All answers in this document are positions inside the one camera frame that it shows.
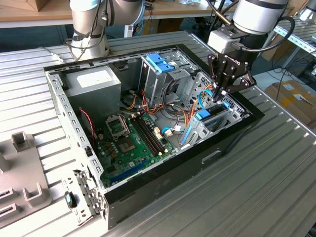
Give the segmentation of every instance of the yellow wire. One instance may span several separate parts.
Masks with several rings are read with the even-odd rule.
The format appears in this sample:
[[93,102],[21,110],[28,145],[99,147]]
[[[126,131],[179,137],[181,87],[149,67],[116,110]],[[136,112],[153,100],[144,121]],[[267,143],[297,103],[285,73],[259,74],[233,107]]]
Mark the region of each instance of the yellow wire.
[[137,95],[134,96],[133,104],[130,107],[126,108],[127,110],[131,110],[131,109],[133,109],[135,107],[136,97],[137,97]]

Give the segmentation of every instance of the blue connector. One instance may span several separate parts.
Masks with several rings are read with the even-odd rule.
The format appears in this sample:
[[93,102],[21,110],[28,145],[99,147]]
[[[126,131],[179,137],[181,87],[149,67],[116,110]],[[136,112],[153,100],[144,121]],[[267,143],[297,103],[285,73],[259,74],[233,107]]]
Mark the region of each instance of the blue connector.
[[229,103],[227,101],[224,101],[223,104],[225,105],[227,109],[229,108]]
[[146,59],[152,64],[152,66],[159,72],[159,73],[167,73],[172,72],[174,70],[173,66],[170,66],[164,58],[162,58],[159,54],[148,54]]

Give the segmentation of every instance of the robotic arm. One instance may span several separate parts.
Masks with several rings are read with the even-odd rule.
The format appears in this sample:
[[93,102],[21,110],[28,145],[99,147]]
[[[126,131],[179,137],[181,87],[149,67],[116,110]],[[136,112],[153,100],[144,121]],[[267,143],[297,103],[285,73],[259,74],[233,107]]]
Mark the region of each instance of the robotic arm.
[[[255,85],[249,73],[252,63],[260,52],[286,41],[295,21],[282,16],[288,0],[235,0],[233,5],[238,5],[232,22],[216,10],[214,0],[207,1],[227,25],[212,31],[208,39],[208,44],[218,51],[208,57],[208,62],[214,79],[214,98],[220,99],[223,94]],[[71,0],[70,7],[75,32],[68,45],[76,61],[107,56],[110,50],[104,28],[138,23],[145,11],[144,0]],[[268,33],[280,20],[290,21],[288,34],[278,43],[262,48]]]
[[107,56],[109,45],[105,28],[141,21],[145,0],[71,0],[74,36],[68,44],[76,59]]
[[[282,16],[288,0],[235,0],[233,4],[238,2],[238,5],[232,22],[208,1],[227,25],[212,31],[208,39],[208,45],[218,52],[208,57],[210,75],[215,81],[216,100],[226,93],[255,85],[249,72],[254,60],[260,52],[273,49],[286,41],[294,30],[295,21],[292,17]],[[262,48],[268,33],[281,20],[291,23],[288,34],[278,43]]]

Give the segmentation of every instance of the metal bracket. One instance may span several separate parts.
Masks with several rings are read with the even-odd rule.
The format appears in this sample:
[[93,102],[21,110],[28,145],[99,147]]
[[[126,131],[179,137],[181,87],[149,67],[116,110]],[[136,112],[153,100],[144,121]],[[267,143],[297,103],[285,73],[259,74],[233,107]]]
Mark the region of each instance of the metal bracket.
[[31,147],[24,131],[11,134],[11,141],[17,152],[24,151]]
[[0,221],[19,214],[22,209],[15,203],[0,209]]
[[7,161],[4,156],[0,153],[0,174],[5,173],[10,169],[10,163]]
[[38,194],[33,195],[26,188],[23,189],[23,195],[25,201],[29,203],[30,206],[36,206],[42,202],[44,202],[47,198],[47,191],[42,189],[40,183],[36,183]]
[[103,210],[104,200],[97,197],[96,184],[87,171],[74,170],[71,175],[62,180],[62,184],[65,188],[67,205],[75,214],[79,226]]
[[48,206],[51,200],[33,136],[21,131],[0,142],[0,228]]

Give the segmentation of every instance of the aluminum table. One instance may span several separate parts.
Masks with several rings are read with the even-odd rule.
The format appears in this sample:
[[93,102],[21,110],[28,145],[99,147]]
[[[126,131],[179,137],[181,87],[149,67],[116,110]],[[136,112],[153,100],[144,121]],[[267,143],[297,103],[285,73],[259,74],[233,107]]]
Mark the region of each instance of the aluminum table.
[[[175,32],[110,41],[114,54],[183,43],[205,62],[210,49]],[[63,46],[50,48],[72,61]],[[226,157],[110,232],[94,218],[81,228],[60,179],[76,166],[42,68],[58,62],[40,49],[0,54],[0,139],[35,137],[53,202],[0,230],[0,236],[304,236],[316,222],[316,136],[257,87],[242,94],[265,113]]]

